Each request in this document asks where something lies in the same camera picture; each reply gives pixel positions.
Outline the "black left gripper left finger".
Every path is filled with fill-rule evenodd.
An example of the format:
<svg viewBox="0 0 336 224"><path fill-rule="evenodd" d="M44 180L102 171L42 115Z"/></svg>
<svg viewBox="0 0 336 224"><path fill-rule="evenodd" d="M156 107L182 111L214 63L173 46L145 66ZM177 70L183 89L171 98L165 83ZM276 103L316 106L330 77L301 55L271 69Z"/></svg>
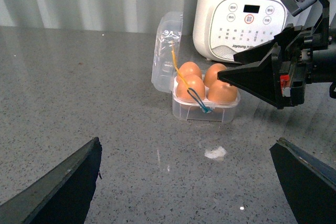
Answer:
<svg viewBox="0 0 336 224"><path fill-rule="evenodd" d="M1 223L84 223L100 176L98 137L1 205Z"/></svg>

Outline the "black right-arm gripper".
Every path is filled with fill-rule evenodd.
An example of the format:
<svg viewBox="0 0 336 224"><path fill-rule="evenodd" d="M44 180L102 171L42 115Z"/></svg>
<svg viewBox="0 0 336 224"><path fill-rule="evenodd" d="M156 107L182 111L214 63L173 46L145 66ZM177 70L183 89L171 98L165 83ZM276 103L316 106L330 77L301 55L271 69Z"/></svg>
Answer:
<svg viewBox="0 0 336 224"><path fill-rule="evenodd" d="M268 42L233 55L240 66L220 71L218 80L240 88L277 109L305 101L305 87L328 82L335 98L335 29L329 0L312 27L287 25Z"/></svg>

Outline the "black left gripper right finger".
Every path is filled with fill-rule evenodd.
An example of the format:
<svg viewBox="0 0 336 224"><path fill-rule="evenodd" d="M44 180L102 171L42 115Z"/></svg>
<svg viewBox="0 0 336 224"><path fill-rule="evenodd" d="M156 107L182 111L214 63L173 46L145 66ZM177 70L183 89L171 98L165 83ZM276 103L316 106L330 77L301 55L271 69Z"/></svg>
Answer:
<svg viewBox="0 0 336 224"><path fill-rule="evenodd" d="M335 223L335 169L282 137L270 152L297 223Z"/></svg>

